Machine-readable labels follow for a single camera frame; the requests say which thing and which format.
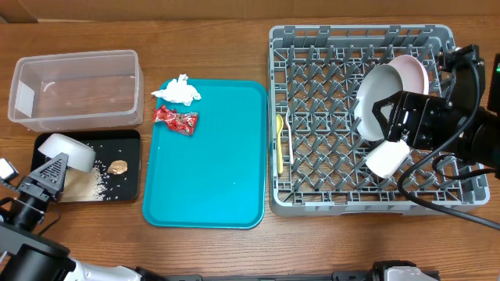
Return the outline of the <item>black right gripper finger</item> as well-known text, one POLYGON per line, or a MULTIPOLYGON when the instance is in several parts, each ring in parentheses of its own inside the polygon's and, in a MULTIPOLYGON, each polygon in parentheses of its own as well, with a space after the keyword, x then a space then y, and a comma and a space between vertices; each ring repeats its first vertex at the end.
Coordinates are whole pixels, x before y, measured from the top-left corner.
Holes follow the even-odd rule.
POLYGON ((384 139, 387 140, 393 116, 392 107, 373 107, 373 115, 378 122, 384 139))
POLYGON ((373 103, 372 110, 380 111, 383 107, 391 105, 392 108, 402 108, 403 102, 402 97, 405 94, 405 91, 398 91, 393 95, 380 99, 379 101, 375 101, 373 103))

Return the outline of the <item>grey plate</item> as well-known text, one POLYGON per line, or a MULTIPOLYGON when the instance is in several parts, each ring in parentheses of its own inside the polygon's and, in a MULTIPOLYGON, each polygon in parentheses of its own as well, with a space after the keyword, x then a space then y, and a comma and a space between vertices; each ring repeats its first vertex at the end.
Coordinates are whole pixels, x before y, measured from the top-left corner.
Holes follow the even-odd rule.
POLYGON ((384 138, 382 129, 372 113, 376 101, 390 97, 403 89, 402 79, 395 67, 383 64, 375 66, 363 79, 356 94, 359 101, 354 117, 360 118, 357 130, 362 138, 378 141, 384 138))

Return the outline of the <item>pink plate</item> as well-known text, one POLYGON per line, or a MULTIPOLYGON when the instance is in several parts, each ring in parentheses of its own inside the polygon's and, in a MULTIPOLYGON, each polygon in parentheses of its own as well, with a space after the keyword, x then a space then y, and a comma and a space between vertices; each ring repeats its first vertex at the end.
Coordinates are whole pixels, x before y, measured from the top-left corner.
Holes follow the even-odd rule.
POLYGON ((400 55, 389 62, 401 79, 404 91, 429 94, 429 78, 423 64, 411 55, 400 55))

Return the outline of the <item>white paper cup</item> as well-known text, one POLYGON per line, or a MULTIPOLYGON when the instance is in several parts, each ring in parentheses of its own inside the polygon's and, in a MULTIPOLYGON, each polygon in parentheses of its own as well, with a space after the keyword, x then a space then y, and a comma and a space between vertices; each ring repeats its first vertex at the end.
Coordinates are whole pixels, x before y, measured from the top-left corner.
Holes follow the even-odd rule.
POLYGON ((384 140, 366 156, 366 166, 377 176, 391 177, 410 153, 410 147, 400 140, 384 140))

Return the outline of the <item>bowl of rice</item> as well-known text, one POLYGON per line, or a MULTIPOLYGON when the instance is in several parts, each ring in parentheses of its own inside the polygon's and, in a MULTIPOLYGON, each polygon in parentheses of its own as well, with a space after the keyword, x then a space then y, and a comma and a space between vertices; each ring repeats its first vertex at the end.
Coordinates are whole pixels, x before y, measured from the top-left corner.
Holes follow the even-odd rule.
POLYGON ((86 173, 90 173, 93 169, 95 151, 86 144, 66 135, 53 133, 38 150, 49 158, 54 158, 60 153, 68 155, 67 165, 70 168, 86 173))

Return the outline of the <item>brown food scrap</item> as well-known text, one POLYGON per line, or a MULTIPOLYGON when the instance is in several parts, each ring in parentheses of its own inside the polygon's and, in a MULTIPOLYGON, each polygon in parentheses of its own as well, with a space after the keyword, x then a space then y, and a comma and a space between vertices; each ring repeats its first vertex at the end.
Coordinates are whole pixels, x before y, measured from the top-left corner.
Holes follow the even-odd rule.
POLYGON ((113 175, 121 175, 125 173, 127 170, 128 170, 128 164, 126 161, 116 160, 109 165, 107 173, 113 175))

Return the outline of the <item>white plastic spoon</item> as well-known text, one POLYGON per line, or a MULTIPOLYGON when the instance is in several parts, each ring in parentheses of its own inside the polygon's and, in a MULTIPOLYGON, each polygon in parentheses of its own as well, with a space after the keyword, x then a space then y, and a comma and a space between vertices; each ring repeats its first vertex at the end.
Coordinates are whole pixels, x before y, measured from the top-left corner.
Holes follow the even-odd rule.
POLYGON ((290 166, 292 166, 295 162, 294 160, 294 152, 293 152, 293 144, 292 144, 292 132, 291 132, 291 126, 289 123, 289 117, 290 117, 290 109, 287 108, 287 112, 285 115, 285 126, 287 127, 287 134, 288 134, 288 155, 289 155, 289 162, 290 166))

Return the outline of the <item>yellow plastic spoon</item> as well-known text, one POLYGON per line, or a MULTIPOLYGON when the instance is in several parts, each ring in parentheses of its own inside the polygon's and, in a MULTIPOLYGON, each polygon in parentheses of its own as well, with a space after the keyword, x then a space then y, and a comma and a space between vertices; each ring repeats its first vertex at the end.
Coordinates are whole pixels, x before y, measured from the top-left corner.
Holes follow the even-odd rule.
POLYGON ((276 115, 276 127, 277 127, 277 171, 278 174, 282 174, 284 171, 283 154, 281 146, 281 133, 283 130, 284 121, 280 114, 276 115))

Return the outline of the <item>red candy wrapper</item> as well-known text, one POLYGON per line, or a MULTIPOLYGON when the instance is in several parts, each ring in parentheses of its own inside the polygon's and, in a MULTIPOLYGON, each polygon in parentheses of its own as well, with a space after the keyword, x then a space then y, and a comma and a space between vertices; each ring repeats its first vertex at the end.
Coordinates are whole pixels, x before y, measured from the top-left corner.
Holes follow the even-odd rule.
POLYGON ((168 109, 162 105, 155 110, 153 119, 155 123, 165 123, 169 130, 191 136, 198 122, 198 113, 179 113, 176 109, 168 109))

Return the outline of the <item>white tissue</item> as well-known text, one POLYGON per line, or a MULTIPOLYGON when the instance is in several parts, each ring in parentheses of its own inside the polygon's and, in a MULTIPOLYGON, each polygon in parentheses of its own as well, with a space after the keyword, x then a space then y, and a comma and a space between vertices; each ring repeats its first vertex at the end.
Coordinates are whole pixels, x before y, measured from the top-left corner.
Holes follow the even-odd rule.
POLYGON ((188 84, 188 75, 180 74, 177 79, 171 80, 165 89, 153 91, 151 95, 175 104, 190 106, 193 101, 202 99, 196 88, 188 84))

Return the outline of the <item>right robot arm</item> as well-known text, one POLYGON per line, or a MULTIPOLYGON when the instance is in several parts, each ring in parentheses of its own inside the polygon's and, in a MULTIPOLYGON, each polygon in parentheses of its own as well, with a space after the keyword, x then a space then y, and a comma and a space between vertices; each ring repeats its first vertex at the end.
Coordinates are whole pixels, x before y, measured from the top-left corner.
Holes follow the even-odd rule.
POLYGON ((498 229, 489 219, 425 201, 408 192, 403 183, 411 173, 429 162, 434 171, 446 157, 455 157, 468 165, 481 164, 482 169, 452 175, 451 180, 468 180, 475 176, 499 174, 499 73, 491 77, 487 107, 480 101, 485 90, 484 60, 476 44, 436 55, 441 70, 454 76, 449 94, 435 97, 411 91, 398 91, 376 101, 371 108, 384 139, 404 140, 408 146, 428 153, 402 173, 398 192, 406 199, 447 215, 498 229))

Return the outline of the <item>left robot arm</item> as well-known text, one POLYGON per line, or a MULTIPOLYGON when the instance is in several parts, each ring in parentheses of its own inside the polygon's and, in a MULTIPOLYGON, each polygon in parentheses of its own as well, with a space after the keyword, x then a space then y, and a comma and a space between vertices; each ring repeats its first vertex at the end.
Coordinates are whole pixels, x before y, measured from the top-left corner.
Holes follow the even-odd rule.
POLYGON ((34 233, 35 226, 45 219, 52 201, 62 194, 69 155, 60 153, 33 170, 14 186, 18 177, 15 167, 1 160, 1 185, 14 190, 19 197, 4 197, 1 204, 1 253, 9 257, 1 271, 2 280, 64 280, 113 281, 136 280, 143 277, 124 266, 91 265, 70 257, 70 249, 43 236, 49 228, 34 233))

